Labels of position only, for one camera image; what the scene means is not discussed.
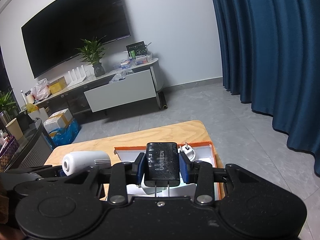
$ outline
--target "tv screen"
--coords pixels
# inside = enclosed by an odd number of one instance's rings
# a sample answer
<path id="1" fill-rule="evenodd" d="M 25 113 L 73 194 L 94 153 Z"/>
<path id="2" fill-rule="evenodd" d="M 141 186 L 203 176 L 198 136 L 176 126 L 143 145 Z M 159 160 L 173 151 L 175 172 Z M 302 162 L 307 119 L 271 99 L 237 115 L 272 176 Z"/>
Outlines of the tv screen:
<path id="1" fill-rule="evenodd" d="M 130 35 L 121 0 L 56 0 L 21 28 L 34 77 L 75 57 L 81 39 Z"/>

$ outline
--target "cabinet drawer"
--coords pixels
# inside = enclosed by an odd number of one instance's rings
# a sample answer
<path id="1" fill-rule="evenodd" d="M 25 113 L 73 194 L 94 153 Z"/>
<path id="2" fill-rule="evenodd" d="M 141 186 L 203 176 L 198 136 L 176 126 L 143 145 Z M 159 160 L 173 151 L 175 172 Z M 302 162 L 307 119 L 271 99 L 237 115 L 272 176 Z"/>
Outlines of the cabinet drawer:
<path id="1" fill-rule="evenodd" d="M 150 70 L 84 92 L 92 112 L 156 96 Z"/>

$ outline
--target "open box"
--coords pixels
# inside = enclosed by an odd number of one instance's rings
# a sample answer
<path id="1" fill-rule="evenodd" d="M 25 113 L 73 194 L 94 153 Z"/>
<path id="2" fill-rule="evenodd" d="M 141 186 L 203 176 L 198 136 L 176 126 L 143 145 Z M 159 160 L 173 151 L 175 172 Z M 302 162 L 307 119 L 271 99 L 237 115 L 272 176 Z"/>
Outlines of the open box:
<path id="1" fill-rule="evenodd" d="M 188 143 L 194 151 L 196 152 L 196 159 L 204 162 L 211 163 L 213 167 L 216 166 L 216 161 L 213 153 L 213 143 L 212 141 L 203 141 L 203 142 L 195 142 Z M 146 152 L 146 146 L 132 146 L 132 147 L 115 147 L 114 153 L 119 156 L 121 162 L 134 162 L 138 157 L 139 153 Z M 195 184 L 185 184 L 180 177 L 180 186 L 178 187 L 170 187 L 170 196 L 185 196 L 188 195 L 191 199 L 194 198 L 196 185 Z M 142 187 L 138 187 L 137 185 L 127 185 L 128 196 L 150 196 L 153 197 L 154 191 L 151 194 L 147 194 Z M 168 195 L 167 189 L 163 189 L 162 192 L 158 192 L 157 196 L 166 197 Z M 214 195 L 215 200 L 221 199 L 220 188 L 218 183 L 214 183 Z"/>

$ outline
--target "tv stand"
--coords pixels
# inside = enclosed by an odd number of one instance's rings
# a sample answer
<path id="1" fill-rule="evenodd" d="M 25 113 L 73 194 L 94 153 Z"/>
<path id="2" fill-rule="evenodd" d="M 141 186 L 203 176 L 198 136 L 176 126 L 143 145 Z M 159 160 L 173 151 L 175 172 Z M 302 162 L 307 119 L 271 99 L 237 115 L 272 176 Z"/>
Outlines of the tv stand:
<path id="1" fill-rule="evenodd" d="M 88 78 L 72 87 L 66 87 L 36 105 L 49 106 L 52 112 L 69 108 L 71 113 L 76 115 L 155 97 L 159 109 L 166 109 L 162 92 L 164 81 L 158 58 L 130 69 L 134 73 L 127 75 L 124 80 L 109 84 L 116 74 L 114 70 L 97 78 Z"/>

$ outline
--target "potted plant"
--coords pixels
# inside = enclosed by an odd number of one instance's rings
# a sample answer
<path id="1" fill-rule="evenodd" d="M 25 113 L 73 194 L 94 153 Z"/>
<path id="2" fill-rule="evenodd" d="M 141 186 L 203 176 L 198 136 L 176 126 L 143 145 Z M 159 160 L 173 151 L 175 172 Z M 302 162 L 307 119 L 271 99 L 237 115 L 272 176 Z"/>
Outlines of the potted plant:
<path id="1" fill-rule="evenodd" d="M 81 39 L 84 42 L 83 48 L 78 48 L 77 50 L 80 51 L 80 55 L 83 59 L 82 62 L 89 62 L 93 65 L 94 68 L 94 75 L 96 77 L 100 77 L 105 74 L 104 68 L 100 63 L 100 59 L 104 55 L 103 53 L 103 45 L 101 44 L 100 40 L 94 38 L 92 41 Z"/>
<path id="2" fill-rule="evenodd" d="M 17 108 L 17 102 L 12 100 L 11 93 L 12 90 L 8 93 L 0 91 L 0 112 L 6 111 L 10 118 L 13 116 L 13 110 Z"/>

